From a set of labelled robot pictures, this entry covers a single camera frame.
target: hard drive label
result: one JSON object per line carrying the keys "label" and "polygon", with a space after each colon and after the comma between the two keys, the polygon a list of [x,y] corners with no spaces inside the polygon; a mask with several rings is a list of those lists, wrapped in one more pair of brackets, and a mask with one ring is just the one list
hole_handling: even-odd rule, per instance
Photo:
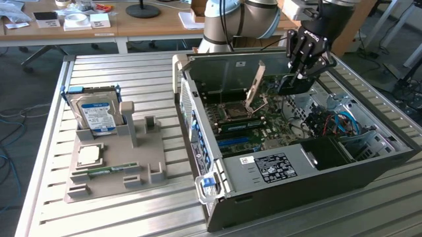
{"label": "hard drive label", "polygon": [[83,104],[81,109],[89,128],[95,132],[108,132],[116,128],[108,103]]}
{"label": "hard drive label", "polygon": [[298,176],[284,153],[256,158],[255,164],[266,183]]}

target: paper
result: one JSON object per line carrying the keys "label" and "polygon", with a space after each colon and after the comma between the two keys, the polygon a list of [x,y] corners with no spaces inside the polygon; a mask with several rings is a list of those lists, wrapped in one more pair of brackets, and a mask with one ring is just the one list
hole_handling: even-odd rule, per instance
{"label": "paper", "polygon": [[8,29],[16,29],[16,28],[25,27],[25,26],[29,26],[29,24],[27,22],[25,23],[19,23],[19,24],[5,24],[5,27]]}
{"label": "paper", "polygon": [[180,18],[183,27],[187,30],[196,30],[196,29],[204,28],[204,23],[195,23],[190,12],[179,12],[179,18]]}

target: floor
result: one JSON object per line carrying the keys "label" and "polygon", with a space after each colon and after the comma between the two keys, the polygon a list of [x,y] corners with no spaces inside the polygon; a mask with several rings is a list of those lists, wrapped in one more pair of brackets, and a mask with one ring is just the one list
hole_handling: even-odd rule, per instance
{"label": "floor", "polygon": [[[379,14],[367,19],[362,27],[363,34],[367,34],[370,32],[378,19]],[[383,33],[384,31],[379,33],[378,38],[383,36]],[[389,46],[390,55],[380,53],[376,61],[379,63],[390,63],[397,66],[398,69],[405,71],[406,69],[401,65],[421,44],[422,34],[407,28],[403,28],[399,34],[401,38],[397,37]],[[187,40],[187,44],[190,47],[198,46],[199,42],[200,40],[198,39]],[[179,40],[157,41],[157,49],[151,49],[148,47],[148,42],[136,42],[132,45],[133,48],[129,50],[129,52],[167,51],[175,50],[178,48],[183,49],[182,42]],[[99,46],[99,50],[92,49],[89,44],[67,45],[63,46],[63,49],[73,55],[117,53],[117,48],[113,43],[101,43],[99,44]],[[33,53],[40,47],[28,48],[29,53]],[[4,51],[5,48],[0,48],[0,55]],[[20,62],[28,56],[29,54],[21,53],[17,50],[17,47],[11,47],[7,54],[0,56],[0,113],[16,113],[19,112],[19,109],[28,108],[37,104],[49,103],[52,99],[63,56],[55,50],[48,52],[39,60],[36,60],[31,64],[31,66],[35,68],[35,72],[32,74],[27,74],[21,71]],[[374,63],[363,60],[356,54],[346,54],[342,59],[358,73],[364,73],[367,70],[376,67]],[[421,76],[422,70],[417,72],[415,79],[421,78]],[[391,83],[394,83],[394,77],[384,73],[383,68],[364,73],[363,77],[376,87],[391,87]],[[39,115],[47,112],[48,107],[41,107],[36,109],[29,115]],[[23,117],[20,116],[4,119],[13,122],[23,121]],[[3,209],[3,207],[7,206],[8,203],[12,201],[12,206],[8,211],[0,213],[0,236],[3,237],[13,236],[15,233],[24,194],[28,188],[32,167],[44,131],[45,120],[45,116],[39,118],[28,118],[25,120],[25,134],[15,143],[5,147],[9,158],[15,162],[23,195],[21,197],[16,198],[17,187],[16,181],[11,174],[5,182],[0,185],[0,209]],[[16,128],[16,126],[16,124],[0,123],[0,139]],[[0,168],[0,181],[3,180],[5,174],[7,166],[4,168]]]}

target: wooden desk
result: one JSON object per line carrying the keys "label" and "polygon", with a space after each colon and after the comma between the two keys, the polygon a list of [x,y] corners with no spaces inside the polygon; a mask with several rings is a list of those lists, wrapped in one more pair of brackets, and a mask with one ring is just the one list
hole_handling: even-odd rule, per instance
{"label": "wooden desk", "polygon": [[[111,28],[65,32],[63,27],[39,28],[36,22],[31,22],[31,26],[9,30],[0,24],[4,30],[4,35],[1,35],[0,30],[0,46],[115,42],[119,53],[127,53],[125,43],[128,41],[198,39],[203,37],[203,30],[186,30],[183,28],[178,16],[178,12],[182,11],[179,9],[155,5],[161,10],[161,14],[151,19],[137,19],[125,14],[127,6],[135,4],[133,2],[109,2],[107,4],[113,5],[113,11],[117,13],[109,17]],[[190,5],[186,3],[168,2],[165,4],[178,8],[190,8]],[[53,0],[25,2],[24,6],[24,12],[31,17],[33,17],[32,12],[56,9],[57,6]],[[9,23],[9,20],[5,18],[3,18],[3,21],[4,24]],[[280,35],[283,31],[292,28],[296,28],[296,25],[286,16],[282,16],[275,35]]]}

